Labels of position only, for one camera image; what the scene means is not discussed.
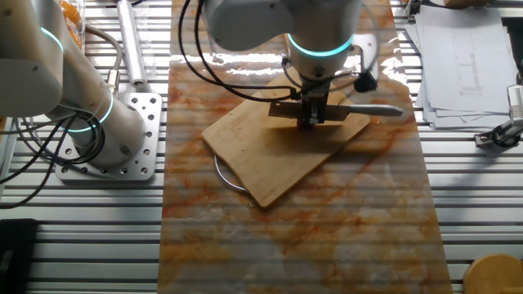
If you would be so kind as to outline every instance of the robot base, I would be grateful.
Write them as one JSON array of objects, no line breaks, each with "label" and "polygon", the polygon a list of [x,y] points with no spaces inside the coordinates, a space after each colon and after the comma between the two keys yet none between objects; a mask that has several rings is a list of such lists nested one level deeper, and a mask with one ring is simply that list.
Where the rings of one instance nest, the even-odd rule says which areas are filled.
[{"label": "robot base", "polygon": [[[118,99],[131,105],[143,117],[145,122],[145,140],[138,152],[125,163],[112,167],[93,167],[89,163],[72,167],[56,168],[56,176],[64,182],[99,182],[99,181],[147,181],[154,177],[162,97],[152,93],[119,93]],[[78,153],[73,141],[66,137],[60,151],[63,158],[77,158]]]}]

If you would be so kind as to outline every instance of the orange-streaked surface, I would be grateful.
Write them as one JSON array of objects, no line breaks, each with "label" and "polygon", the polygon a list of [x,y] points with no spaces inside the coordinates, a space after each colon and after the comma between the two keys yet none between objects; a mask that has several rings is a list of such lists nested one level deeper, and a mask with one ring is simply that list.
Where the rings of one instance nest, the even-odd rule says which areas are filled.
[{"label": "orange-streaked surface", "polygon": [[[176,35],[183,3],[173,2],[160,293],[452,292],[391,7],[387,0],[367,3],[382,30],[379,89],[346,93],[355,103],[394,104],[408,113],[372,118],[344,150],[264,211],[227,189],[214,171],[201,133],[242,100],[186,68]],[[194,9],[184,44],[201,70]],[[361,17],[360,30],[372,33],[368,14]],[[283,37],[235,53],[210,47],[203,29],[200,38],[227,82],[262,85],[281,74]]]}]

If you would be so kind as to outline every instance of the metal rail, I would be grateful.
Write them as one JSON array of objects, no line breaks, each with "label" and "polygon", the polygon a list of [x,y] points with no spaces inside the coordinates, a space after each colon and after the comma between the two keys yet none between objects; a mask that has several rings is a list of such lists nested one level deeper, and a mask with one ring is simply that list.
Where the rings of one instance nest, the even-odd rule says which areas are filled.
[{"label": "metal rail", "polygon": [[[87,1],[87,22],[121,42],[118,13],[105,8],[111,3]],[[414,102],[421,61],[404,29],[405,10],[398,0],[391,3]],[[499,9],[505,17],[523,16],[520,8]],[[156,293],[171,20],[170,1],[150,0],[148,36],[158,69],[148,87],[163,97],[155,181],[135,189],[71,187],[53,175],[29,205],[0,212],[0,218],[44,222],[38,232],[30,294]],[[110,44],[93,36],[87,36],[86,54],[104,76],[115,57]],[[135,91],[125,67],[120,91]],[[488,154],[474,146],[471,133],[433,131],[422,120],[421,109],[415,110],[450,277],[454,291],[461,292],[463,272],[474,259],[495,252],[523,259],[523,146]],[[18,141],[11,168],[21,167],[30,156]],[[5,187],[2,201],[20,201],[36,188],[44,172],[44,162],[35,164]]]}]

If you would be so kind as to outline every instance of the sheet of paper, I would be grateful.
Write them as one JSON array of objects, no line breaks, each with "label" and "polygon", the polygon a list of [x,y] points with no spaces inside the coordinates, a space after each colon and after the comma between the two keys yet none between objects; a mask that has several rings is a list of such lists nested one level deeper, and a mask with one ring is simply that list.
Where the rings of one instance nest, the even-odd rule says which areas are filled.
[{"label": "sheet of paper", "polygon": [[460,115],[459,118],[461,118],[465,123],[471,122],[473,120],[476,120],[478,118],[483,118],[485,115]]},{"label": "sheet of paper", "polygon": [[423,118],[424,118],[424,120],[428,123],[433,123],[436,120],[436,110],[434,108],[432,108],[431,102],[428,100],[428,92],[427,92],[427,87],[426,87],[427,84],[423,82],[425,80],[426,80],[425,74],[423,74],[422,84],[419,88],[418,95],[421,94],[422,99],[423,99]]},{"label": "sheet of paper", "polygon": [[412,42],[414,43],[414,46],[418,49],[419,53],[422,53],[422,47],[419,43],[418,29],[416,28],[416,25],[409,24],[405,26],[405,30],[409,34],[410,39],[412,39]]},{"label": "sheet of paper", "polygon": [[437,118],[434,122],[434,127],[496,127],[508,120],[508,115],[485,115],[481,118],[471,120],[470,122],[463,121],[460,117]]},{"label": "sheet of paper", "polygon": [[498,11],[424,6],[421,18],[418,36],[431,107],[507,113],[507,86],[514,77],[507,70]]},{"label": "sheet of paper", "polygon": [[418,96],[416,97],[416,102],[414,102],[414,105],[416,107],[424,107],[424,105],[425,105],[423,103],[423,101],[425,100],[425,97],[424,97],[424,95],[425,95],[425,93],[424,93],[425,92],[425,85],[423,85],[423,84],[424,84],[424,81],[422,79],[422,83],[419,86]]},{"label": "sheet of paper", "polygon": [[497,113],[483,112],[483,111],[462,111],[462,110],[447,110],[447,109],[436,109],[436,113],[438,114],[439,117],[497,114]]}]

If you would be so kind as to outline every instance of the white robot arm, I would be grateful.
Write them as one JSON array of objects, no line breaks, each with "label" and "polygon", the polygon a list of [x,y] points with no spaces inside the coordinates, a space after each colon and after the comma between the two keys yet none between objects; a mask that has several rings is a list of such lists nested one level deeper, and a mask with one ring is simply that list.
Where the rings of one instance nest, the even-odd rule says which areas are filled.
[{"label": "white robot arm", "polygon": [[395,116],[403,113],[390,105],[327,105],[332,77],[345,64],[354,46],[361,49],[363,68],[355,89],[369,91],[377,86],[378,38],[355,34],[363,7],[361,0],[200,1],[204,1],[209,34],[226,50],[251,49],[287,34],[288,56],[299,72],[302,95],[300,103],[272,103],[269,115],[297,118],[299,127],[310,128],[325,120],[344,120],[350,112]]},{"label": "white robot arm", "polygon": [[[129,160],[145,139],[143,118],[114,94],[70,37],[58,2],[0,1],[0,116],[56,119],[71,112],[61,105],[84,109],[105,134],[103,150],[90,163],[110,167]],[[76,145],[91,139],[89,128],[73,124]]]}]

